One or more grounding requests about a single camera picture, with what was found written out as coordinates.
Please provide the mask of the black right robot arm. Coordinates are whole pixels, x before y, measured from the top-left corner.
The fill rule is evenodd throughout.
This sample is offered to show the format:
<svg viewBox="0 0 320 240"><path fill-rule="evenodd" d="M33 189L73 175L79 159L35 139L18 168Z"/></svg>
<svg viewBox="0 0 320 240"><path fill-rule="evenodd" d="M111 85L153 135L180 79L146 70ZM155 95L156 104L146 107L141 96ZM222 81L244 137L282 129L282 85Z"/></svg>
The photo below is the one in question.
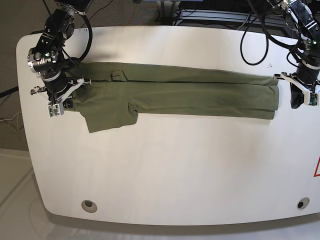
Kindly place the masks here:
<svg viewBox="0 0 320 240"><path fill-rule="evenodd" d="M74 92L81 85L89 84L82 75L74 76L72 69L78 69L89 53L93 41L93 30L86 16L90 0L57 0L56 9L50 12L44 31L35 47L28 52L30 70L40 78L44 87L35 87L31 94L47 93L48 110L59 116L63 110L73 108ZM75 30L75 16L80 16L88 28L88 42L80 57L71 57L64 50L65 42Z"/></svg>

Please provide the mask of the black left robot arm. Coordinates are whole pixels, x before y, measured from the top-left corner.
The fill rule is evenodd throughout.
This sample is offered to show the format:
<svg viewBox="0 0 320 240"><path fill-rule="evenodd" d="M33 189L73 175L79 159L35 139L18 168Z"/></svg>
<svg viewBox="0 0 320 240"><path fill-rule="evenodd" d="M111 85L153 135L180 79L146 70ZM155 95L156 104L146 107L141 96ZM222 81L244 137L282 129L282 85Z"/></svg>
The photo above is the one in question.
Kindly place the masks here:
<svg viewBox="0 0 320 240"><path fill-rule="evenodd" d="M290 104L293 109L301 105L318 106L320 104L320 24L314 19L312 11L300 0L270 0L272 7L284 12L284 21L296 31L298 41L294 45L283 45L289 50L297 65L296 72L278 75L290 83Z"/></svg>

